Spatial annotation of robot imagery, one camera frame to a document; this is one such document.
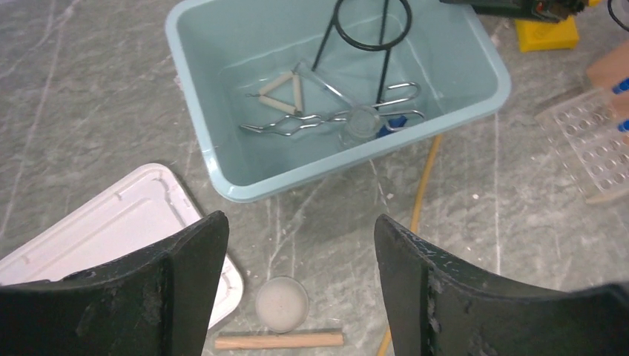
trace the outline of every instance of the gray countertop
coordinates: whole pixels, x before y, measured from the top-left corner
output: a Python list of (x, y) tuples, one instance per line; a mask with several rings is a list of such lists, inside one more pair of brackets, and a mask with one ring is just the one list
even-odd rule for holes
[[(301, 327), (342, 328), (343, 355), (375, 353), (386, 325), (372, 229), (407, 225), (430, 141), (251, 204), (208, 181), (163, 25), (172, 0), (0, 0), (0, 256), (133, 169), (159, 162), (205, 213), (226, 212), (229, 254), (245, 279), (218, 328), (259, 332), (252, 303), (270, 277), (308, 290)], [(629, 36), (604, 6), (577, 18), (575, 50), (522, 54), (513, 22), (483, 18), (513, 90), (491, 117), (447, 132), (421, 233), (503, 276), (571, 290), (629, 280), (629, 201), (586, 205), (533, 117), (587, 87), (585, 68)], [(339, 355), (339, 349), (252, 352)], [(204, 355), (222, 355), (211, 343)]]

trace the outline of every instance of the small glass jar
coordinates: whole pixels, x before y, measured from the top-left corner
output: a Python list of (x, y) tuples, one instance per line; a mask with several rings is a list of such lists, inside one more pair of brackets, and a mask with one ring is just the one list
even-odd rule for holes
[(347, 113), (347, 122), (340, 130), (339, 141), (346, 150), (375, 139), (382, 128), (378, 112), (371, 106), (358, 106)]

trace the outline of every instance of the yellow base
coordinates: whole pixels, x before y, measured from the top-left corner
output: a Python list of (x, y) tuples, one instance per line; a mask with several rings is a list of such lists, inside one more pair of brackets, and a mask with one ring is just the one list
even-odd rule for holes
[(579, 43), (579, 33), (573, 17), (558, 24), (516, 20), (520, 51), (573, 49)]

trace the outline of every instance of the blue plastic bin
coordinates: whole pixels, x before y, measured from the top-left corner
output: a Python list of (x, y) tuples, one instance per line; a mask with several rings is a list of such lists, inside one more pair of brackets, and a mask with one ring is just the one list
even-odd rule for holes
[[(360, 40), (378, 31), (381, 0), (346, 3), (340, 20), (350, 36)], [(388, 18), (392, 38), (405, 19), (396, 3), (391, 1)], [(392, 51), (386, 83), (419, 83), (421, 95), (403, 108), (423, 111), (427, 119), (409, 120), (413, 126), (406, 130), (346, 151), (337, 144), (342, 124), (291, 137), (239, 127), (281, 116), (245, 94), (255, 93), (300, 59), (313, 60), (335, 0), (178, 4), (166, 20), (166, 34), (216, 190), (229, 200), (252, 202), (496, 112), (509, 95), (510, 78), (472, 8), (438, 0), (410, 3), (412, 28)], [(342, 79), (355, 96), (375, 98), (382, 60), (383, 53), (356, 50), (332, 31), (321, 67)]]

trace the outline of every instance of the wooden stick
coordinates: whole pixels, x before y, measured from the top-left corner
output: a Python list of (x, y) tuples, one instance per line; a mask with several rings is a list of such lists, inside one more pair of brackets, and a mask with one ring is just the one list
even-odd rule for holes
[(275, 79), (273, 82), (270, 82), (267, 85), (263, 86), (262, 89), (260, 89), (258, 91), (258, 93), (261, 96), (264, 96), (267, 93), (269, 93), (271, 90), (274, 90), (275, 88), (279, 87), (280, 85), (282, 85), (282, 84), (286, 83), (287, 81), (291, 80), (292, 77), (293, 77), (293, 72), (286, 72), (286, 73), (282, 74), (279, 78)]
[(295, 106), (288, 105), (276, 99), (271, 99), (268, 96), (261, 96), (258, 98), (261, 103), (264, 105), (270, 106), (271, 108), (278, 109), (279, 111), (283, 111), (285, 113), (290, 113), (291, 115), (295, 115), (297, 109)]
[(216, 350), (296, 349), (342, 346), (343, 344), (342, 332), (321, 332), (315, 334), (219, 336), (214, 341), (214, 348)]
[(297, 112), (303, 113), (303, 98), (301, 96), (301, 79), (299, 74), (293, 74), (293, 97)]

